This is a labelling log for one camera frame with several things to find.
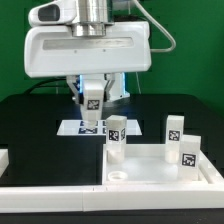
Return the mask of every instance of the green wall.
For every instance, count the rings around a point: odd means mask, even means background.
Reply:
[[[23,48],[28,12],[45,2],[0,4],[0,100],[38,81],[24,72]],[[142,92],[191,94],[224,116],[224,1],[144,0],[142,4],[177,42],[174,52],[152,55],[150,71],[139,74]],[[151,47],[169,46],[155,27],[151,35]],[[135,74],[128,74],[127,84],[129,92],[138,92]]]

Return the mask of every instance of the black table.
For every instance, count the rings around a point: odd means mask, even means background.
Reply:
[[[128,136],[128,144],[164,143],[167,116],[185,116],[184,134],[202,136],[201,150],[224,175],[224,119],[197,98],[132,95],[129,103],[104,108],[102,119],[112,114],[138,120],[143,135]],[[0,148],[8,148],[10,165],[0,187],[100,185],[105,136],[57,136],[61,121],[69,119],[81,119],[69,95],[13,95],[3,100]],[[3,214],[0,223],[222,223],[221,219],[224,223],[224,210],[201,209]]]

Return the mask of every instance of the white base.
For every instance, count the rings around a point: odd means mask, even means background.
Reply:
[[[154,161],[161,158],[163,150],[164,145],[127,145],[126,156],[129,159],[137,156],[136,161],[145,157]],[[145,172],[143,179],[133,176],[123,183],[112,183],[106,178],[108,168],[104,157],[104,185],[0,188],[0,212],[224,208],[223,178],[202,152],[199,167],[200,179],[191,183],[173,181],[175,172],[172,169],[170,173],[169,170],[158,171],[168,172],[165,179]]]
[[[79,129],[84,128],[83,126],[80,126],[80,123],[81,123],[81,120],[63,120],[58,129],[57,135],[60,135],[60,136],[106,135],[106,133],[103,133],[103,128],[106,128],[106,126],[103,125],[103,120],[98,121],[98,124],[96,126],[97,133],[79,134]],[[142,135],[142,132],[137,120],[127,120],[126,134],[127,135]]]

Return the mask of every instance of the white rectangular block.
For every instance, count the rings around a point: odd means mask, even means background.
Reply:
[[[169,115],[166,124],[165,160],[177,163],[179,159],[180,139],[184,130],[184,117]]]
[[[200,146],[200,136],[182,136],[180,142],[178,179],[188,181],[198,180]]]
[[[84,103],[81,105],[81,114],[84,126],[93,129],[101,119],[104,88],[101,80],[85,80],[83,82]]]
[[[9,165],[8,149],[0,149],[0,177]]]
[[[106,120],[107,159],[110,163],[121,163],[125,156],[127,117],[112,115]]]

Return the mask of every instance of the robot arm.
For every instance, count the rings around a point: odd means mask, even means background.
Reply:
[[[105,88],[118,92],[105,84],[106,75],[147,71],[151,66],[148,22],[112,18],[112,3],[122,8],[136,1],[55,0],[30,11],[34,28],[25,41],[25,71],[30,77],[66,76],[77,103],[74,86],[76,77],[83,75],[81,112],[87,128],[101,117]]]

